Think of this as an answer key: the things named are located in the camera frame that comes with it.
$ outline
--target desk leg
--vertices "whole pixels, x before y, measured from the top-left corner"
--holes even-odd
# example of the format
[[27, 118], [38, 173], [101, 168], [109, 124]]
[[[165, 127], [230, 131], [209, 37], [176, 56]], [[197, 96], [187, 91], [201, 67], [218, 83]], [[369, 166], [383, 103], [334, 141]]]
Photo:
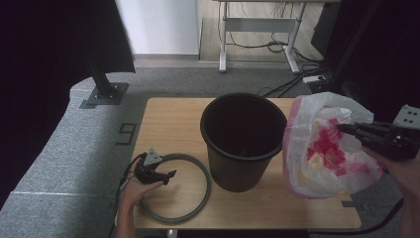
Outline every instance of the desk leg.
[[296, 24], [294, 25], [293, 32], [290, 34], [290, 40], [288, 46], [284, 47], [284, 53], [286, 54], [287, 60], [290, 64], [291, 71], [293, 73], [299, 72], [299, 67], [296, 64], [296, 60], [293, 56], [293, 46], [296, 41], [297, 33], [299, 32], [300, 23], [302, 22], [303, 12], [305, 11], [306, 3], [300, 4], [299, 16], [296, 18]]
[[226, 19], [228, 15], [228, 3], [225, 2], [222, 21], [222, 47], [220, 48], [219, 71], [226, 72]]

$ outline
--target white wall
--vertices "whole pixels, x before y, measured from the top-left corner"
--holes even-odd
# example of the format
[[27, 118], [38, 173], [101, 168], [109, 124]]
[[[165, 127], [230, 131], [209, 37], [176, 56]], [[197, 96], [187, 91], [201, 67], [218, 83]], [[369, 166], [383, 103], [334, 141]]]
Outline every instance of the white wall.
[[200, 1], [116, 0], [132, 54], [198, 55]]

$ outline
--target white desk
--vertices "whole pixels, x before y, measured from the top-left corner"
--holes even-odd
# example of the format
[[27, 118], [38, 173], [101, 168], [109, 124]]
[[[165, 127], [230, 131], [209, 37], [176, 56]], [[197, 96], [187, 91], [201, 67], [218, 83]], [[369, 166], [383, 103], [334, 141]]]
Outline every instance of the white desk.
[[227, 32], [272, 32], [290, 33], [288, 46], [284, 47], [284, 53], [293, 73], [299, 72], [299, 67], [293, 56], [293, 46], [302, 22], [306, 3], [340, 2], [340, 0], [288, 0], [287, 2], [300, 3], [300, 11], [296, 19], [264, 19], [264, 18], [231, 18], [228, 16], [230, 2], [281, 2], [276, 0], [214, 0], [224, 3], [223, 21], [221, 26], [222, 46], [220, 50], [219, 71], [226, 71], [226, 33]]

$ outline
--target human hand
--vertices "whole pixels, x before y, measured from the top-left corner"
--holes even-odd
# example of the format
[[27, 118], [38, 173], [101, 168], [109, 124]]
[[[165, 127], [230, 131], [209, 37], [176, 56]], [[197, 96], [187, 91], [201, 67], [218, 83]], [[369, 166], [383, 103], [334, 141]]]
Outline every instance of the human hand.
[[162, 181], [157, 181], [151, 184], [143, 184], [139, 182], [139, 180], [134, 176], [134, 169], [139, 161], [140, 160], [133, 163], [130, 168], [126, 177], [127, 183], [121, 196], [121, 203], [128, 206], [133, 206], [136, 202], [141, 200], [146, 193], [163, 185]]
[[366, 147], [363, 150], [389, 171], [404, 196], [420, 199], [420, 151], [412, 160], [397, 162]]

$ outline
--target black stand base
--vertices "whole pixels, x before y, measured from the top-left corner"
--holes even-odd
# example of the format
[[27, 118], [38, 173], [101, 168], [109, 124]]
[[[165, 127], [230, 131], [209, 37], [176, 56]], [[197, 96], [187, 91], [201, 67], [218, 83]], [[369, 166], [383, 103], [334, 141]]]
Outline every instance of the black stand base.
[[97, 105], [119, 105], [128, 86], [129, 84], [125, 82], [111, 82], [112, 90], [109, 96], [101, 95], [98, 87], [96, 86], [89, 98], [87, 100], [83, 100], [79, 108], [94, 109]]

